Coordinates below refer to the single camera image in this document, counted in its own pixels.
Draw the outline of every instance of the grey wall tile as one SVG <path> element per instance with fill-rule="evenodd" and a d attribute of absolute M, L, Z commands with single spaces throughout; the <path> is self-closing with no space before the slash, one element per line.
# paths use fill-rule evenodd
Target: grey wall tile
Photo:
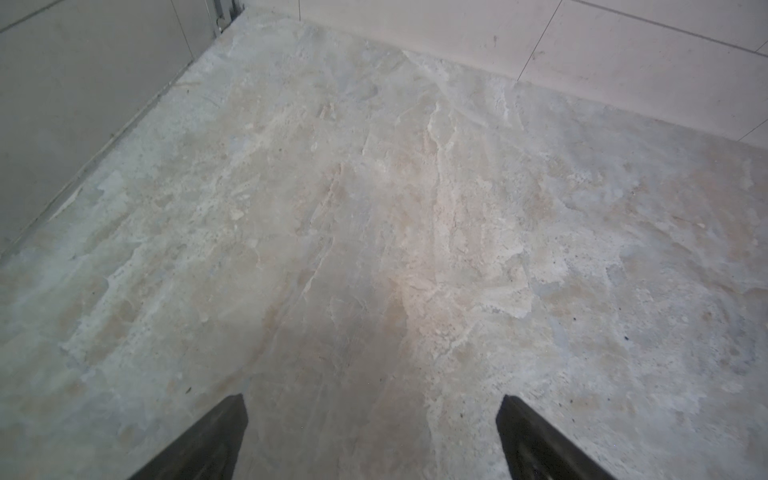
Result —
<path fill-rule="evenodd" d="M 517 78 L 559 0 L 301 0 L 301 18 Z"/>
<path fill-rule="evenodd" d="M 67 0 L 0 35 L 0 251 L 191 56 L 170 0 Z"/>
<path fill-rule="evenodd" d="M 755 51 L 768 40 L 766 0 L 588 0 Z"/>
<path fill-rule="evenodd" d="M 521 79 L 734 140 L 768 118 L 768 58 L 570 0 Z"/>
<path fill-rule="evenodd" d="M 184 38 L 195 58 L 216 39 L 215 15 L 209 14 L 206 0 L 171 0 L 176 8 Z"/>
<path fill-rule="evenodd" d="M 742 142 L 755 147 L 768 148 L 768 121 L 763 122 L 758 128 L 747 134 Z"/>
<path fill-rule="evenodd" d="M 5 28 L 13 22 L 36 12 L 55 0 L 2 0 L 0 7 L 0 28 Z"/>

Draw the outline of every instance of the rough floor surface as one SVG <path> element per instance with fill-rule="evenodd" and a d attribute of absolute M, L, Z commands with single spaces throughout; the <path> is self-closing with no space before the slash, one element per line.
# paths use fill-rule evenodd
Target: rough floor surface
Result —
<path fill-rule="evenodd" d="M 0 270 L 4 478 L 768 477 L 768 152 L 251 9 Z"/>

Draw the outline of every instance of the white wall tile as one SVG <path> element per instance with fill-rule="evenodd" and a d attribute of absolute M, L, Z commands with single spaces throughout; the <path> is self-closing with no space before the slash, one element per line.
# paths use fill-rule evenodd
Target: white wall tile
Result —
<path fill-rule="evenodd" d="M 299 0 L 243 0 L 246 8 L 249 6 L 265 8 L 294 18 L 299 17 Z"/>
<path fill-rule="evenodd" d="M 301 0 L 301 19 L 517 78 L 559 0 Z"/>
<path fill-rule="evenodd" d="M 570 0 L 521 79 L 735 140 L 768 118 L 768 58 Z"/>
<path fill-rule="evenodd" d="M 766 0 L 587 0 L 755 51 L 768 40 Z"/>
<path fill-rule="evenodd" d="M 171 0 L 176 15 L 184 31 L 184 38 L 190 47 L 190 52 L 199 58 L 208 46 L 214 43 L 214 17 L 206 5 L 206 0 Z"/>

